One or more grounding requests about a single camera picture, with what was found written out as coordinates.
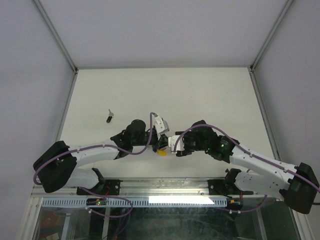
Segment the metal key holder red handle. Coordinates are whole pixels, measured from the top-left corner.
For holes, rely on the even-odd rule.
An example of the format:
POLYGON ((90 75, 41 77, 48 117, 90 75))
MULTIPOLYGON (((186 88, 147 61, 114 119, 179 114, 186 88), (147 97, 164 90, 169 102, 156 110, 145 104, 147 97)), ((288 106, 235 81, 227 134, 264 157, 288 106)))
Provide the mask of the metal key holder red handle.
POLYGON ((160 150, 160 149, 158 149, 158 150, 157 150, 157 154, 158 154, 159 156, 162 156, 162 157, 167 156, 167 152, 166 152, 165 150, 160 150))

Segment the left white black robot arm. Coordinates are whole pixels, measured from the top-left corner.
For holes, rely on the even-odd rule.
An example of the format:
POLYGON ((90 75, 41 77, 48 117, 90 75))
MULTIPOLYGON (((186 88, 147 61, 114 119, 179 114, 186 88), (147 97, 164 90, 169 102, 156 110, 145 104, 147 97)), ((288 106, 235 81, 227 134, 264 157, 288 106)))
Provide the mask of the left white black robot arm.
POLYGON ((120 133, 94 145, 71 149, 63 140, 57 141, 34 162, 33 180, 46 193, 75 187, 100 194, 105 188, 105 178, 97 168, 83 169, 84 165, 133 156, 134 147, 146 149, 151 146, 156 152, 167 147, 168 131, 163 118, 152 116, 150 129, 146 129, 144 121, 135 119, 120 133))

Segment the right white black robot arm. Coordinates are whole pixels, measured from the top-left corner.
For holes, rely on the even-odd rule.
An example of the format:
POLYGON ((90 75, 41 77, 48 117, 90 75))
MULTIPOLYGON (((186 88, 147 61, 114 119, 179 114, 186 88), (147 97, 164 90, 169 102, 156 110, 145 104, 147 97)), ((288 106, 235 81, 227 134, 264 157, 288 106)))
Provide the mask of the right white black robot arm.
POLYGON ((227 172, 223 187, 230 194, 238 190, 255 192, 279 199, 292 210, 307 215, 320 192, 320 184, 310 165, 266 157, 204 120, 177 132, 168 139, 168 144, 178 157, 202 151, 217 161, 245 168, 231 168, 227 172))

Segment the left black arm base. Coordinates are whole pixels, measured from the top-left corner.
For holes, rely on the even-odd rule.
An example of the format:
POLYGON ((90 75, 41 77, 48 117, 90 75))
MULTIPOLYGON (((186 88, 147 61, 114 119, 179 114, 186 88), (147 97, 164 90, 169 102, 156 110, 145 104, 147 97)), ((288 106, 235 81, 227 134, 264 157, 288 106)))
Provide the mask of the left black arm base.
POLYGON ((121 182, 120 179, 100 179, 92 188, 86 189, 95 196, 118 196, 120 194, 121 182))

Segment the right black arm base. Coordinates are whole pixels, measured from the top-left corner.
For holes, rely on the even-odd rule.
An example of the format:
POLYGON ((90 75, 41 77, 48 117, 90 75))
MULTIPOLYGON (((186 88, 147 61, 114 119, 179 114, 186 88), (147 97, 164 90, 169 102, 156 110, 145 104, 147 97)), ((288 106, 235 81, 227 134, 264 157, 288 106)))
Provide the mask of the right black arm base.
POLYGON ((254 194, 253 191, 243 191, 238 189, 234 184, 227 185, 224 183, 222 178, 216 179, 208 179, 207 180, 208 186, 208 194, 210 196, 221 195, 228 198, 231 197, 240 197, 240 196, 251 196, 254 194))

